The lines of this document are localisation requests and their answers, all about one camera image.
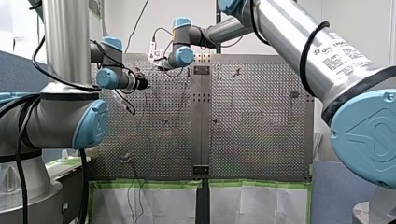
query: robot end effector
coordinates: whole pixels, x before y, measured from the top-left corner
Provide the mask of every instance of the robot end effector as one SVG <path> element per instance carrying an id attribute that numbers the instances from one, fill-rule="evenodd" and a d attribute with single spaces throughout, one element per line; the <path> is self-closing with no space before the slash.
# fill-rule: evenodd
<path id="1" fill-rule="evenodd" d="M 149 83 L 145 77 L 126 68 L 122 62 L 122 42 L 115 37 L 103 37 L 102 43 L 91 43 L 92 63 L 101 64 L 96 83 L 103 89 L 125 91 L 144 90 Z"/>

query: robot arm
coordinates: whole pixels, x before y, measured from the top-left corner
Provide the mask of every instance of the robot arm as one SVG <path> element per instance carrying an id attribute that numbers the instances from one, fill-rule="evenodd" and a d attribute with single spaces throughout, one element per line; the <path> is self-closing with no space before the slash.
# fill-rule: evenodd
<path id="1" fill-rule="evenodd" d="M 396 90 L 373 91 L 396 75 L 396 67 L 373 63 L 292 0 L 219 0 L 219 8 L 233 18 L 207 29 L 186 18 L 174 21 L 173 52 L 165 67 L 192 63 L 190 45 L 214 48 L 252 32 L 255 24 L 323 103 L 322 118 L 340 161 L 367 181 L 396 189 Z"/>

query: plastic sheet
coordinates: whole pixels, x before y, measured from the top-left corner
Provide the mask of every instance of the plastic sheet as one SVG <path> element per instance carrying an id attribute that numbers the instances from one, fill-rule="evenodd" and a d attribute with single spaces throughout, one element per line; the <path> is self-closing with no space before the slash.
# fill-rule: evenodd
<path id="1" fill-rule="evenodd" d="M 308 183 L 210 181 L 211 224 L 309 224 L 310 204 Z"/>
<path id="2" fill-rule="evenodd" d="M 197 181 L 91 182 L 94 224 L 195 224 Z"/>

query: black rubber ring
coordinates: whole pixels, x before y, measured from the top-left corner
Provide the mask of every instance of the black rubber ring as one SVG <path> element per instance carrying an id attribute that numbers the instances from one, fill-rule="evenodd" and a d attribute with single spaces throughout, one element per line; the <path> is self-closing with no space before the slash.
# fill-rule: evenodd
<path id="1" fill-rule="evenodd" d="M 75 94 L 75 93 L 41 93 L 41 100 L 54 101 L 90 101 L 98 100 L 99 93 Z"/>
<path id="2" fill-rule="evenodd" d="M 370 88 L 374 87 L 375 85 L 387 80 L 388 78 L 396 76 L 396 66 L 385 68 L 376 74 L 366 77 L 362 79 L 358 84 L 354 87 L 350 88 L 340 96 L 338 96 L 335 100 L 332 101 L 329 106 L 323 111 L 322 119 L 325 121 L 329 126 L 331 125 L 332 117 L 334 117 L 337 110 L 347 101 L 362 94 L 369 90 Z"/>
<path id="3" fill-rule="evenodd" d="M 35 157 L 40 157 L 42 155 L 42 150 L 36 150 L 33 152 L 27 152 L 27 153 L 23 153 L 21 154 L 21 160 L 22 161 L 26 161 Z M 12 161 L 16 161 L 17 158 L 15 157 L 15 155 L 10 155 L 10 156 L 2 156 L 0 157 L 0 163 L 6 163 L 6 162 L 12 162 Z"/>
<path id="4" fill-rule="evenodd" d="M 308 53 L 309 53 L 309 50 L 311 49 L 312 42 L 314 42 L 315 36 L 317 35 L 317 33 L 319 33 L 319 31 L 321 31 L 323 28 L 326 28 L 326 27 L 329 28 L 330 23 L 328 21 L 323 21 L 320 23 L 318 28 L 315 29 L 315 31 L 309 35 L 308 39 L 306 40 L 303 52 L 301 54 L 301 59 L 300 59 L 300 80 L 303 83 L 305 90 L 314 97 L 317 97 L 317 96 L 311 90 L 311 88 L 309 87 L 308 81 L 306 80 L 306 61 L 308 59 Z"/>

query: gray panel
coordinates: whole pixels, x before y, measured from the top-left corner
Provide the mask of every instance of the gray panel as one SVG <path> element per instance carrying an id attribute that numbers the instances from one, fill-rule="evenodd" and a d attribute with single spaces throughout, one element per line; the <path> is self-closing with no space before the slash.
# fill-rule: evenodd
<path id="1" fill-rule="evenodd" d="M 314 161 L 312 183 L 313 224 L 351 223 L 353 206 L 370 201 L 377 188 L 333 161 Z"/>
<path id="2" fill-rule="evenodd" d="M 132 178 L 132 164 L 120 162 L 120 157 L 130 153 L 139 177 L 191 179 L 191 83 L 187 69 L 170 78 L 153 69 L 144 54 L 126 54 L 124 63 L 139 68 L 150 88 L 128 95 L 136 107 L 135 116 L 114 100 L 111 91 L 102 92 L 110 117 L 99 157 L 90 165 L 92 178 Z M 178 71 L 168 73 L 174 76 Z"/>
<path id="3" fill-rule="evenodd" d="M 212 67 L 210 177 L 306 180 L 313 103 L 295 73 L 278 56 L 214 55 Z"/>

